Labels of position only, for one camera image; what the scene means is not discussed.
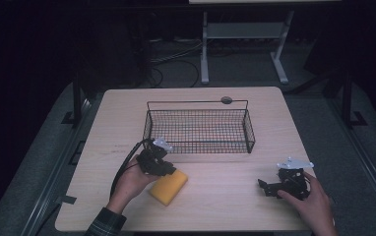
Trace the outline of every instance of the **sleeve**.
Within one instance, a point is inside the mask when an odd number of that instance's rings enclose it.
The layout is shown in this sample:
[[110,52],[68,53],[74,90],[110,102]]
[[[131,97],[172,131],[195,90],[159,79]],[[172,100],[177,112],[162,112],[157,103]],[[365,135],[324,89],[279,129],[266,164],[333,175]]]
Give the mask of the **sleeve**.
[[85,236],[116,236],[126,219],[125,216],[104,207],[88,228]]

